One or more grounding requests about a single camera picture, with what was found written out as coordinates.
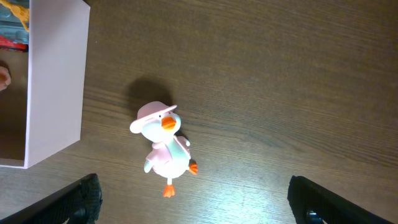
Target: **duck toy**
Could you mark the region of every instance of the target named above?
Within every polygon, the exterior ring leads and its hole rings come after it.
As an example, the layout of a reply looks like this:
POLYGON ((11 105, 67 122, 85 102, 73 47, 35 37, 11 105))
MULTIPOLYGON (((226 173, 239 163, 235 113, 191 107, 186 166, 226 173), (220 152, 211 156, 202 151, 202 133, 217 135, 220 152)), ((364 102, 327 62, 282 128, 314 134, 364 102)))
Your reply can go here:
POLYGON ((190 164, 190 142, 183 136, 175 135, 181 127, 180 116, 174 113, 176 107, 166 106, 159 101, 148 103, 138 110, 137 119, 130 125, 132 133, 142 133, 153 142, 144 171, 148 173, 152 169, 167 178, 163 197, 168 198, 175 195, 172 184, 174 178, 180 177, 186 170, 198 174, 197 164, 190 164))

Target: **white box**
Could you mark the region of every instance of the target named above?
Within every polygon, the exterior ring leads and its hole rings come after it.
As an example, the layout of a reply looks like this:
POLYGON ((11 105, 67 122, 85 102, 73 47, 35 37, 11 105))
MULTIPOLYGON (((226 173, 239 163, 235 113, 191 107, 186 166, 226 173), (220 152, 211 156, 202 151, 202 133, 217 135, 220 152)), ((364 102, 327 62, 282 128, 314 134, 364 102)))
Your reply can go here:
POLYGON ((30 0, 25 144, 2 137, 0 166, 26 169, 80 140, 89 16, 82 0, 30 0))

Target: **duck's head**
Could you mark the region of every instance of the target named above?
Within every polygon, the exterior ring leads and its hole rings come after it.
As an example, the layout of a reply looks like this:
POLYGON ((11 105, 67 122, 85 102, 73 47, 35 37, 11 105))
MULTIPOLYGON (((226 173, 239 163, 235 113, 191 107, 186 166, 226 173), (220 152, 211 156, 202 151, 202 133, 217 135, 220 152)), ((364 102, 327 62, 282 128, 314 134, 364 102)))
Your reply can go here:
POLYGON ((142 133, 152 142, 168 141, 181 127, 180 116, 173 113, 177 106, 166 106, 155 101, 138 111, 138 119, 130 125, 133 133, 142 133))

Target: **red object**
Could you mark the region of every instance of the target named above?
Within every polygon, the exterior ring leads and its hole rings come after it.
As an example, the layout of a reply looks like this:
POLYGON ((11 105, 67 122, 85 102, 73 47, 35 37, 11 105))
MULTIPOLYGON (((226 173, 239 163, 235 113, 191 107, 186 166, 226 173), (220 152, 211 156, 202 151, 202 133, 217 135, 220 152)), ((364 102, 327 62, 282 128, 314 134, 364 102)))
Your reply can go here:
POLYGON ((0 36, 0 49, 26 52, 27 45, 26 44, 15 44, 11 40, 0 36))

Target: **hat brim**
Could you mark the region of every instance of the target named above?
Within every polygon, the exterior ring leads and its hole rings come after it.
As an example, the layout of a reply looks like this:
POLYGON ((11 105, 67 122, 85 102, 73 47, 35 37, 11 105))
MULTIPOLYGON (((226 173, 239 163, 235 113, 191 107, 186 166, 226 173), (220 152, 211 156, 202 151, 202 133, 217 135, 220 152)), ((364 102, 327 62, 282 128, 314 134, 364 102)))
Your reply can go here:
POLYGON ((130 131, 134 134, 138 134, 141 133, 142 128, 144 127, 144 124, 147 120, 151 119, 151 118, 155 118, 157 117, 159 114, 164 114, 167 113, 169 111, 173 111, 175 108, 177 107, 177 105, 173 105, 173 106, 169 106, 168 108, 164 109, 164 110, 160 110, 156 113, 152 113, 150 115, 147 115, 143 118, 137 119, 135 121, 133 121, 130 124, 130 131))

